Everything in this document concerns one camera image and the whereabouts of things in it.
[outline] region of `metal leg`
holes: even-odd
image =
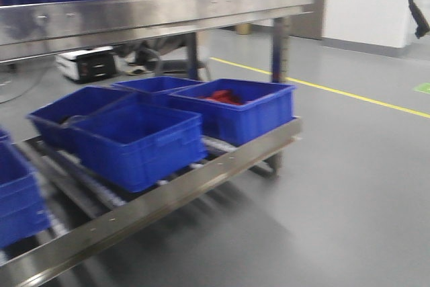
[[[290,18],[275,18],[273,20],[271,81],[285,83],[288,73],[288,43],[290,39]],[[282,152],[265,161],[273,173],[277,174],[282,167]]]
[[[187,34],[187,55],[188,55],[188,77],[193,80],[198,79],[198,55],[197,55],[197,34]]]

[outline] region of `white machine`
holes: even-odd
[[[64,76],[80,83],[116,74],[114,51],[111,46],[58,54],[55,61]]]

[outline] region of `white wall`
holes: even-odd
[[[410,22],[407,0],[327,0],[323,37],[402,48]]]

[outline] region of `red object in bin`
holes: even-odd
[[[218,90],[215,91],[210,97],[203,97],[202,99],[217,101],[223,104],[234,104],[236,106],[243,105],[240,97],[235,95],[232,90]]]

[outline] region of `gray epoxy floor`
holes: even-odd
[[[429,81],[430,63],[297,38],[291,47],[292,77],[430,112],[430,96],[412,90]],[[210,48],[269,68],[266,34],[218,30]],[[269,78],[211,68],[216,77]],[[48,71],[0,106],[0,122],[16,138],[31,136],[24,113],[76,87]],[[237,176],[47,286],[428,286],[430,120],[303,85],[296,112],[303,139],[285,150],[278,178]]]

